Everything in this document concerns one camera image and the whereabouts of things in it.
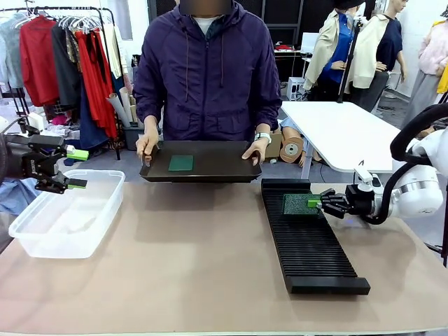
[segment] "translucent plastic box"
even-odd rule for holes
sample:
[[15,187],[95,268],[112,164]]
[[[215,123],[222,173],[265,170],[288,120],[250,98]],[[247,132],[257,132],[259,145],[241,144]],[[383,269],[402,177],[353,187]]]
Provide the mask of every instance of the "translucent plastic box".
[[87,180],[87,188],[63,195],[42,192],[9,227],[9,235],[31,257],[89,258],[120,208],[121,171],[71,170],[64,175]]

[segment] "white t-shirt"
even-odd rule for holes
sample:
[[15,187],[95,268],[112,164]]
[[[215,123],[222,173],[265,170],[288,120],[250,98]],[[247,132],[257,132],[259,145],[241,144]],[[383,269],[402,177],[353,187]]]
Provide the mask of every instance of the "white t-shirt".
[[219,19],[219,16],[216,17],[210,17],[207,19],[204,19],[202,17],[193,17],[193,19],[196,20],[197,24],[201,28],[201,30],[204,32],[204,35],[207,35],[207,32],[209,31],[209,28],[214,20]]

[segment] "red garment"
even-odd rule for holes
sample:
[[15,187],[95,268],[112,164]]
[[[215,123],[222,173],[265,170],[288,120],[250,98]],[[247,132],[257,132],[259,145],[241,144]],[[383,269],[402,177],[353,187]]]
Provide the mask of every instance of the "red garment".
[[51,29],[55,21],[38,16],[20,28],[20,63],[24,86],[35,106],[59,98]]
[[106,130],[108,137],[116,138],[115,111],[106,100],[113,93],[111,72],[99,34],[98,31],[89,34],[77,31],[75,37],[92,119]]

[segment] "black hat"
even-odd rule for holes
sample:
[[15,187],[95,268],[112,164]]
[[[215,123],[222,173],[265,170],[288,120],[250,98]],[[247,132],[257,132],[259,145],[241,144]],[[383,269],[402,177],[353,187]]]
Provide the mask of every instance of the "black hat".
[[333,0],[335,8],[342,11],[362,5],[365,0]]
[[447,6],[447,10],[445,12],[443,12],[441,16],[448,19],[448,6]]

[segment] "purple jacket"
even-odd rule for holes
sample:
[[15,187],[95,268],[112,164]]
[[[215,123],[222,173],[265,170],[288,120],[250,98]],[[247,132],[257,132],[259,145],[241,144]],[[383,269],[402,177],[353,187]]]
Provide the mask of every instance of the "purple jacket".
[[178,6],[148,28],[134,96],[142,121],[160,120],[164,106],[165,140],[253,141],[257,125],[277,128],[281,94],[270,33],[239,3],[232,8],[207,37]]

